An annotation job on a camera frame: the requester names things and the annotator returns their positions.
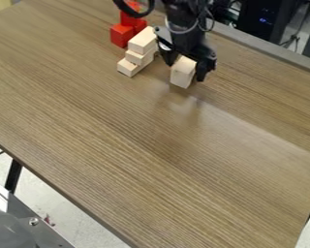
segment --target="floor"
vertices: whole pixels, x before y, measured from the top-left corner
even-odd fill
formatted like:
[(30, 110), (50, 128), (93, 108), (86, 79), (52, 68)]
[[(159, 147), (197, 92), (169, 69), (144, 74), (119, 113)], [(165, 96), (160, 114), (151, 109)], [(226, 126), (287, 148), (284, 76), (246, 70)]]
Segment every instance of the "floor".
[[(11, 160), (6, 154), (0, 156), (1, 185)], [(129, 247), (28, 170), (22, 171), (15, 195), (41, 217), (48, 214), (53, 228), (77, 248)]]
[[(296, 32), (296, 30), (298, 29), (299, 25), (301, 24), (301, 22), (304, 18), (307, 7), (308, 7), (308, 5), (302, 5), (301, 8), (297, 11), (297, 13), (293, 17), (292, 21), (286, 27), (281, 43), (286, 42), (292, 36), (292, 34), (294, 34)], [(297, 44), (296, 52), (301, 54), (304, 50), (304, 47), (307, 44), (309, 36), (310, 36), (310, 16), (305, 20), (305, 22), (301, 28), (301, 31), (299, 32), (299, 34), (297, 36), (300, 37), (300, 40)], [(288, 49), (295, 51), (295, 43), (292, 43), (288, 47)]]

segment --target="red block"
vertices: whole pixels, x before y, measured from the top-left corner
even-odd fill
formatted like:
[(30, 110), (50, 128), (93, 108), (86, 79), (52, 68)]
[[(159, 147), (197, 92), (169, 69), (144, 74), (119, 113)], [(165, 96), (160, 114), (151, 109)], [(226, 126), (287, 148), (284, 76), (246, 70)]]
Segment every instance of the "red block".
[(110, 28), (111, 42), (119, 47), (126, 47), (131, 38), (134, 37), (134, 28), (116, 24)]
[(124, 12), (120, 12), (120, 23), (123, 26), (136, 26), (138, 24), (138, 19), (130, 17)]
[(141, 32), (146, 26), (147, 26), (147, 21), (145, 19), (139, 19), (137, 25), (134, 26), (135, 35)]
[[(136, 12), (140, 11), (140, 4), (138, 2), (133, 2), (130, 1), (127, 3), (131, 9), (134, 9)], [(138, 24), (138, 19), (137, 18), (133, 18), (129, 15), (127, 15), (124, 12), (120, 12), (120, 23), (123, 26), (136, 26)]]

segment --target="tabletop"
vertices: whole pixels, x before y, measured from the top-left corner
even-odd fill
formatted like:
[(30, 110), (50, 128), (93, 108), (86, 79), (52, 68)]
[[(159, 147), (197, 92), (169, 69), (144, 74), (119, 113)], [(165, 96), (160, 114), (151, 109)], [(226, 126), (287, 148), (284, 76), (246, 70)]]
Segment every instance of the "tabletop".
[(210, 34), (205, 82), (169, 86), (161, 58), (128, 78), (117, 21), (109, 0), (0, 12), (0, 146), (133, 247), (294, 247), (310, 71)]

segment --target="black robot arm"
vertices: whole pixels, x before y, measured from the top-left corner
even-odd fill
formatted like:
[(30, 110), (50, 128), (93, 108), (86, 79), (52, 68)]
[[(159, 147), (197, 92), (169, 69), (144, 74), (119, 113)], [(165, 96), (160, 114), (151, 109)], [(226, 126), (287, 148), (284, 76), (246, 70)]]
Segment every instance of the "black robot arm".
[[(155, 0), (148, 0), (148, 9), (138, 13), (124, 0), (113, 0), (117, 7), (129, 16), (140, 18), (149, 15), (155, 7)], [(162, 0), (166, 9), (166, 26), (155, 27), (158, 46), (167, 65), (171, 66), (177, 56), (182, 54), (197, 62), (197, 81), (204, 81), (206, 74), (216, 68), (217, 56), (208, 45), (205, 32), (208, 16), (207, 0)]]

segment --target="light wooden block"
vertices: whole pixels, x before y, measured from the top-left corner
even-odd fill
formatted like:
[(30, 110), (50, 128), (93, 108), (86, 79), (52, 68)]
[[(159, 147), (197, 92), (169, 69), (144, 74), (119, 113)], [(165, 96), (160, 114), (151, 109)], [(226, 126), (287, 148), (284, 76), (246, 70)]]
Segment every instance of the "light wooden block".
[(156, 46), (156, 35), (153, 27), (146, 27), (129, 41), (128, 49), (141, 55)]
[(142, 65), (136, 65), (131, 63), (126, 58), (123, 58), (117, 63), (117, 71), (126, 75), (127, 77), (133, 77), (147, 65), (149, 65), (154, 60), (154, 55), (148, 56)]
[(181, 56), (170, 69), (170, 83), (187, 89), (196, 72), (196, 65), (196, 61)]
[(154, 57), (154, 53), (156, 51), (157, 51), (157, 46), (149, 50), (145, 55), (138, 54), (136, 52), (133, 52), (132, 50), (127, 50), (125, 52), (125, 58), (131, 63), (142, 66), (143, 64), (146, 63), (146, 61), (149, 60), (150, 56)]

